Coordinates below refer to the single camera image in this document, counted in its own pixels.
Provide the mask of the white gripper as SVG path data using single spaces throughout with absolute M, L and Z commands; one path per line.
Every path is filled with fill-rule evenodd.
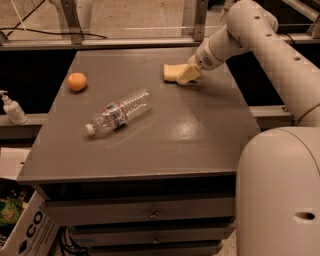
M 204 70 L 214 70 L 223 64 L 211 50 L 210 40 L 204 41 L 196 50 L 195 60 L 197 65 Z M 179 85 L 185 85 L 201 76 L 201 69 L 196 65 L 186 64 L 176 78 Z

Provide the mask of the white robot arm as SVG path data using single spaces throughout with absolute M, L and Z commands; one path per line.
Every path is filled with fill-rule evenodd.
M 320 256 L 320 70 L 276 29 L 276 19 L 258 3 L 239 0 L 176 80 L 186 84 L 230 57 L 254 54 L 294 124 L 258 134 L 241 154 L 237 255 Z

